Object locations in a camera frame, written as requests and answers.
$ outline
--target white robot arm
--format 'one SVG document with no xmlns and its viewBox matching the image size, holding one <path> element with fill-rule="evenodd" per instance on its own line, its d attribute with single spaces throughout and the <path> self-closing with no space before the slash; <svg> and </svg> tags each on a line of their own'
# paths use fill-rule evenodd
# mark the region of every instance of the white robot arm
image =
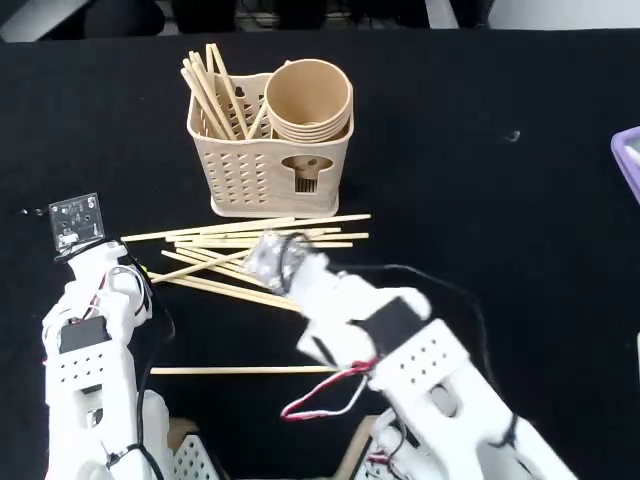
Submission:
<svg viewBox="0 0 640 480">
<path fill-rule="evenodd" d="M 301 351 L 342 369 L 369 362 L 365 381 L 393 410 L 373 432 L 379 451 L 365 458 L 366 473 L 379 476 L 368 468 L 381 463 L 389 478 L 414 480 L 576 478 L 505 405 L 445 322 L 430 318 L 417 290 L 376 289 L 359 276 L 332 272 L 324 254 L 273 232 L 245 267 L 309 319 Z M 391 426 L 393 412 L 418 445 Z"/>
<path fill-rule="evenodd" d="M 127 258 L 124 245 L 93 245 L 68 261 L 76 278 L 43 320 L 46 480 L 157 479 L 150 462 L 171 479 L 169 414 L 152 391 L 143 393 L 139 448 L 138 393 L 127 345 L 134 328 L 152 316 L 146 282 L 134 265 L 119 263 Z"/>
</svg>

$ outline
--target perforated basket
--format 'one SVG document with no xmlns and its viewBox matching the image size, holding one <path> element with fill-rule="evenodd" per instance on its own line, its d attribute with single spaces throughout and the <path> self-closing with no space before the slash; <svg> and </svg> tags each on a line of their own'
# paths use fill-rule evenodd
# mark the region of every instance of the perforated basket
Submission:
<svg viewBox="0 0 640 480">
<path fill-rule="evenodd" d="M 244 108 L 248 127 L 264 101 L 268 73 L 232 76 L 236 91 L 242 89 L 238 102 Z M 226 93 L 217 92 L 234 132 L 240 131 L 238 119 Z M 211 207 L 228 217 L 325 217 L 338 210 L 338 186 L 349 139 L 353 134 L 353 114 L 343 135 L 319 144 L 303 144 L 272 137 L 267 117 L 253 140 L 221 140 L 212 138 L 213 128 L 193 96 L 189 105 L 187 130 L 193 137 L 202 168 L 211 189 Z M 296 159 L 296 165 L 328 164 L 309 180 L 298 170 L 285 166 Z"/>
</svg>

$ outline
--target black table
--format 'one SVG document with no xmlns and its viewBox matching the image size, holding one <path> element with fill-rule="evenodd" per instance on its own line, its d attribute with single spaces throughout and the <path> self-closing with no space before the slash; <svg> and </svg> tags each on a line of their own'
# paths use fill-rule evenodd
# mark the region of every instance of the black table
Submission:
<svg viewBox="0 0 640 480">
<path fill-rule="evenodd" d="M 356 134 L 341 212 L 375 218 L 372 238 L 335 258 L 407 263 L 473 291 L 509 405 L 581 478 L 637 475 L 640 207 L 609 141 L 640 123 L 640 32 L 397 31 L 0 47 L 6 477 L 46 468 L 40 321 L 70 278 L 52 262 L 47 218 L 21 210 L 97 191 L 114 236 L 222 221 L 185 131 L 178 74 L 185 52 L 211 40 L 237 74 L 300 57 L 344 68 Z M 177 266 L 160 243 L 133 248 L 154 270 Z M 417 286 L 477 359 L 470 308 Z M 309 363 L 294 348 L 304 329 L 294 314 L 177 286 L 162 293 L 178 336 L 160 364 Z M 280 421 L 318 380 L 154 378 L 152 387 L 173 415 L 198 422 L 233 476 L 329 475 L 362 415 L 385 405 L 371 393 L 342 418 Z M 318 405 L 339 406 L 353 386 Z"/>
</svg>

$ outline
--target paper cup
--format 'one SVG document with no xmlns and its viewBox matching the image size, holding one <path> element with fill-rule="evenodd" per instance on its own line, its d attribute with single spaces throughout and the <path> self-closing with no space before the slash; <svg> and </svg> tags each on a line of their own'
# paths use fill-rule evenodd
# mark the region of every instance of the paper cup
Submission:
<svg viewBox="0 0 640 480">
<path fill-rule="evenodd" d="M 335 65 L 317 59 L 289 62 L 265 88 L 267 115 L 280 137 L 321 142 L 349 121 L 353 87 Z"/>
</svg>

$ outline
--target wooden chopstick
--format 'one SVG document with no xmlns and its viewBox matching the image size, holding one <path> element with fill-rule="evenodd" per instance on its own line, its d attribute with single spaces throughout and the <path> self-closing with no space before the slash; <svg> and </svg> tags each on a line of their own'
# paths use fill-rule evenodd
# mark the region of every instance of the wooden chopstick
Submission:
<svg viewBox="0 0 640 480">
<path fill-rule="evenodd" d="M 185 67 L 185 68 L 180 70 L 180 74 L 184 78 L 184 81 L 187 82 L 187 85 L 191 89 L 191 93 L 193 94 L 193 96 L 196 98 L 196 100 L 200 104 L 200 107 L 202 108 L 202 111 L 207 116 L 207 120 L 209 120 L 209 123 L 211 124 L 213 129 L 216 131 L 216 134 L 220 138 L 227 138 L 227 136 L 224 133 L 224 131 L 222 131 L 222 128 L 220 127 L 220 124 L 218 123 L 218 120 L 216 119 L 215 115 L 211 111 L 211 108 L 209 107 L 209 103 L 207 101 L 206 94 L 204 93 L 204 91 L 200 87 L 200 85 L 198 83 L 198 80 L 195 77 L 195 73 L 193 72 L 193 69 Z"/>
<path fill-rule="evenodd" d="M 275 230 L 280 235 L 288 235 L 290 233 L 304 233 L 309 238 L 315 238 L 329 233 L 340 233 L 341 228 L 308 228 L 306 230 Z M 228 239 L 258 239 L 264 234 L 264 230 L 256 230 L 250 232 L 231 232 L 231 233 L 201 233 L 199 235 L 174 235 L 165 237 L 165 242 L 191 242 L 193 240 L 228 240 Z"/>
<path fill-rule="evenodd" d="M 260 107 L 260 110 L 258 110 L 258 113 L 256 113 L 256 117 L 253 119 L 253 125 L 251 125 L 251 129 L 247 134 L 247 140 L 253 138 L 253 136 L 256 134 L 256 132 L 258 131 L 258 128 L 260 127 L 260 121 L 262 120 L 262 117 L 264 117 L 266 113 L 267 113 L 267 102 L 262 102 L 262 106 Z"/>
<path fill-rule="evenodd" d="M 199 285 L 205 285 L 207 287 L 212 287 L 212 288 L 227 290 L 229 292 L 248 295 L 248 296 L 259 298 L 269 302 L 282 303 L 287 306 L 296 307 L 293 301 L 289 300 L 288 298 L 281 297 L 279 295 L 274 295 L 273 293 L 260 292 L 258 290 L 252 290 L 250 288 L 244 288 L 244 287 L 236 287 L 235 285 L 230 285 L 228 283 L 214 282 L 213 280 L 207 280 L 206 278 L 200 278 L 200 277 L 192 277 L 190 275 L 182 277 L 182 280 L 189 283 L 197 283 Z"/>
<path fill-rule="evenodd" d="M 153 279 L 158 278 L 160 276 L 157 273 L 153 273 L 153 272 L 147 272 L 147 274 L 152 279 L 152 282 L 153 282 Z M 218 282 L 209 282 L 208 280 L 203 280 L 196 277 L 171 278 L 166 281 L 169 283 L 174 283 L 176 285 L 181 285 L 184 287 L 203 290 L 205 292 L 218 293 L 220 295 L 226 295 L 228 297 L 234 297 L 234 298 L 239 298 L 241 300 L 247 300 L 249 302 L 260 303 L 262 305 L 268 305 L 270 307 L 282 308 L 284 310 L 291 310 L 294 312 L 300 311 L 300 308 L 297 305 L 293 304 L 290 301 L 283 301 L 282 298 L 278 297 L 277 295 L 271 295 L 272 298 L 264 298 L 260 295 L 256 295 L 260 292 L 249 290 L 247 288 L 233 287 L 232 285 L 227 285 L 227 284 L 218 284 Z M 218 285 L 211 285 L 211 284 L 208 284 L 207 282 L 222 285 L 222 287 Z"/>
<path fill-rule="evenodd" d="M 200 263 L 207 262 L 210 259 L 205 255 L 198 255 L 197 253 L 192 253 L 192 256 L 182 255 L 174 252 L 168 252 L 166 250 L 162 250 L 160 253 L 165 257 L 173 258 L 174 260 L 188 263 L 190 265 L 199 265 Z M 242 282 L 251 283 L 252 285 L 256 285 L 261 288 L 267 288 L 267 286 L 264 283 L 256 280 L 251 275 L 239 273 L 235 270 L 232 270 L 226 267 L 221 267 L 221 266 L 208 267 L 207 270 L 211 270 L 212 272 L 226 275 L 227 277 L 235 278 L 236 280 L 240 280 Z"/>
<path fill-rule="evenodd" d="M 196 60 L 195 62 L 192 62 L 193 70 L 196 77 L 198 78 L 198 81 L 200 82 L 200 85 L 202 85 L 204 92 L 207 94 L 207 97 L 209 97 L 209 103 L 211 103 L 214 111 L 216 112 L 216 115 L 220 119 L 222 128 L 224 128 L 224 131 L 226 133 L 225 138 L 235 140 L 236 134 L 233 133 L 233 129 L 231 128 L 231 124 L 229 123 L 229 119 L 227 118 L 227 115 L 222 111 L 222 107 L 220 106 L 220 102 L 218 101 L 218 97 L 216 96 L 215 82 L 209 82 L 209 79 L 207 79 L 207 74 L 204 70 L 204 65 L 202 64 L 200 54 L 194 54 L 194 58 Z"/>
<path fill-rule="evenodd" d="M 174 242 L 176 248 L 198 247 L 198 248 L 229 248 L 229 249 L 251 249 L 255 247 L 257 239 L 254 241 L 234 241 L 234 240 L 193 240 L 191 242 Z M 301 242 L 314 248 L 351 248 L 353 242 Z"/>
<path fill-rule="evenodd" d="M 153 240 L 164 238 L 170 235 L 190 235 L 194 233 L 227 233 L 246 232 L 248 230 L 263 230 L 277 228 L 281 224 L 288 224 L 294 221 L 293 217 L 267 218 L 264 220 L 249 220 L 245 222 L 225 223 L 221 225 L 209 225 L 205 227 L 183 228 L 179 230 L 165 230 L 164 232 L 142 233 L 138 235 L 128 235 L 122 237 L 123 242 L 139 242 L 141 240 Z"/>
<path fill-rule="evenodd" d="M 306 365 L 292 367 L 154 367 L 151 375 L 263 375 L 291 373 L 334 373 L 335 367 Z"/>
<path fill-rule="evenodd" d="M 238 117 L 238 123 L 240 124 L 240 129 L 242 130 L 242 134 L 244 138 L 247 138 L 248 130 L 247 130 L 247 122 L 244 118 L 244 109 L 241 109 L 238 105 L 238 99 L 236 98 L 236 90 L 231 83 L 231 79 L 227 74 L 227 68 L 224 65 L 224 61 L 222 60 L 222 55 L 220 55 L 220 50 L 218 50 L 218 46 L 215 43 L 211 43 L 207 45 L 207 48 L 211 48 L 211 52 L 213 53 L 213 58 L 215 59 L 215 63 L 218 66 L 218 70 L 220 71 L 220 76 L 222 77 L 222 83 L 224 87 L 227 89 L 227 93 L 229 94 L 229 100 L 231 101 L 231 105 L 236 111 L 236 116 Z"/>
<path fill-rule="evenodd" d="M 221 263 L 228 262 L 229 260 L 246 257 L 248 254 L 249 254 L 249 250 L 244 250 L 242 252 L 232 253 L 231 255 L 227 255 L 226 257 L 223 257 L 223 258 L 214 258 L 212 260 L 209 260 L 208 262 L 202 262 L 197 265 L 192 265 L 191 267 L 181 268 L 180 270 L 169 272 L 164 275 L 156 275 L 156 277 L 154 277 L 151 280 L 151 283 L 155 284 L 160 282 L 166 282 L 167 280 L 171 280 L 173 278 L 183 277 L 190 273 L 197 272 L 198 270 L 204 270 L 205 268 L 214 267 Z"/>
<path fill-rule="evenodd" d="M 363 240 L 369 238 L 368 233 L 336 233 L 329 235 L 317 235 L 313 237 L 315 242 L 325 242 L 327 240 Z"/>
<path fill-rule="evenodd" d="M 196 260 L 202 259 L 203 261 L 208 260 L 209 258 L 222 258 L 224 255 L 218 252 L 214 252 L 212 250 L 205 250 L 204 248 L 176 248 L 176 252 L 180 255 L 185 255 L 187 257 L 195 258 Z M 244 267 L 242 260 L 229 260 L 228 262 L 221 263 L 220 265 L 224 265 L 224 268 L 228 268 L 229 270 L 233 270 L 234 272 L 244 273 Z"/>
<path fill-rule="evenodd" d="M 215 63 L 213 62 L 213 51 L 209 48 L 209 45 L 204 47 L 204 55 L 207 58 L 207 73 L 214 78 L 215 75 Z"/>
</svg>

